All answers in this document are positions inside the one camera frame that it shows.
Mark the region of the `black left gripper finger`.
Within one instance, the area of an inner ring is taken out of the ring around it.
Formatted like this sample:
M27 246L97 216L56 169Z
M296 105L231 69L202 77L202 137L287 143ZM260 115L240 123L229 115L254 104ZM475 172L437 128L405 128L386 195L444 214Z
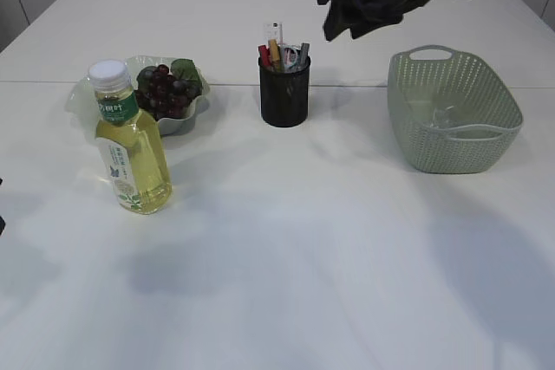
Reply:
M0 235L1 236L3 234L4 229L5 229L5 221L4 221L3 217L1 216L0 217Z

